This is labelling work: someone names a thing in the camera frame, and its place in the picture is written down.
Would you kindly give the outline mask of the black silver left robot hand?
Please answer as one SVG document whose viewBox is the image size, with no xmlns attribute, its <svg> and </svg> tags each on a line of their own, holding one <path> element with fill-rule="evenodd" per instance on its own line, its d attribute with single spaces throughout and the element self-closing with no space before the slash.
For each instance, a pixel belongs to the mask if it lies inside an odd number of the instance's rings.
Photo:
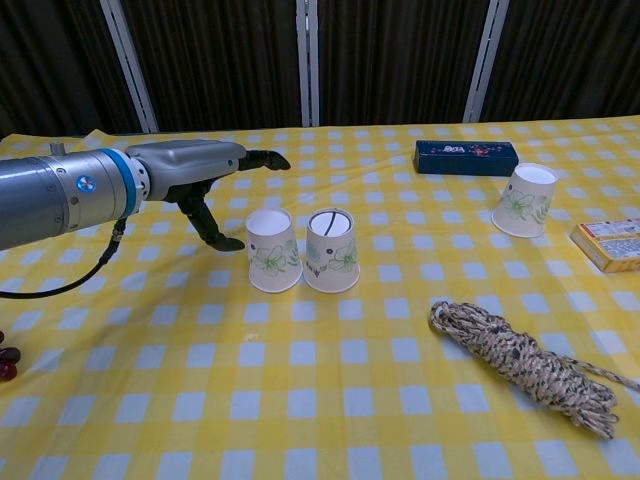
<svg viewBox="0 0 640 480">
<path fill-rule="evenodd" d="M 237 171 L 266 167 L 291 168 L 276 151 L 247 150 L 217 140 L 171 140 L 131 146 L 129 157 L 139 161 L 150 180 L 149 201 L 175 203 L 205 244 L 221 252 L 239 251 L 244 243 L 225 236 L 205 203 L 215 181 Z"/>
</svg>

